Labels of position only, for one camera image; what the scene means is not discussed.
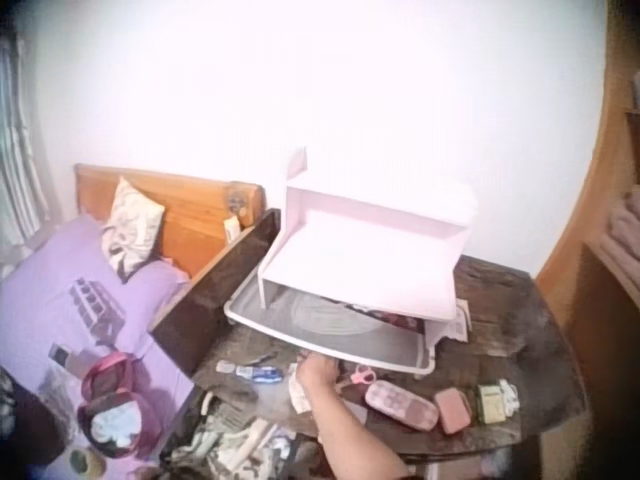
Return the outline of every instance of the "hand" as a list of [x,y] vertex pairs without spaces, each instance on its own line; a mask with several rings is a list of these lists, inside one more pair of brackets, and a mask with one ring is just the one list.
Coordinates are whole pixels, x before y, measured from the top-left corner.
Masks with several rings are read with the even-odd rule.
[[311,352],[299,363],[296,377],[307,394],[319,389],[335,391],[338,361],[335,358]]

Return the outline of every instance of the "pink phone case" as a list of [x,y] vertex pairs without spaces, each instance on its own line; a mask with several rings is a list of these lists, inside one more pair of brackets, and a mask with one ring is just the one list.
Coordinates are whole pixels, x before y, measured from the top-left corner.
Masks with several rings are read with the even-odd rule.
[[367,405],[416,430],[431,430],[438,423],[436,406],[392,383],[378,380],[364,397]]
[[436,393],[434,400],[440,410],[440,423],[445,433],[451,435],[471,425],[471,407],[460,390],[443,390]]

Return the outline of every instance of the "white wall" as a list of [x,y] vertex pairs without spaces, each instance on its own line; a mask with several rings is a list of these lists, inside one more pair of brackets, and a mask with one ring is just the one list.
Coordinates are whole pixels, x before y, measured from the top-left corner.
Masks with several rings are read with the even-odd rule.
[[278,205],[296,146],[355,145],[341,161],[471,184],[466,252],[535,273],[591,159],[604,3],[44,2],[36,99],[63,212],[75,162],[257,182]]

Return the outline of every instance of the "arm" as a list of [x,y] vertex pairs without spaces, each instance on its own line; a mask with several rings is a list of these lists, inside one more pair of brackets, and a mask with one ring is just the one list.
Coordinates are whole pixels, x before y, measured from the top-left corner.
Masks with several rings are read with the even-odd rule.
[[364,428],[335,391],[337,361],[311,353],[298,381],[311,403],[329,465],[338,479],[392,480],[409,475],[389,447]]

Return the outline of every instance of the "bed frame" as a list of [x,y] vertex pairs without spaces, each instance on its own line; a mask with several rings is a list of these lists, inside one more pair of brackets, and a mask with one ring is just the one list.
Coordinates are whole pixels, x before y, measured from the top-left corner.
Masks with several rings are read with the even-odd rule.
[[224,220],[237,215],[249,227],[264,212],[264,190],[254,184],[84,164],[75,166],[75,175],[78,211],[98,220],[109,217],[121,176],[164,205],[157,252],[194,280],[225,248]]

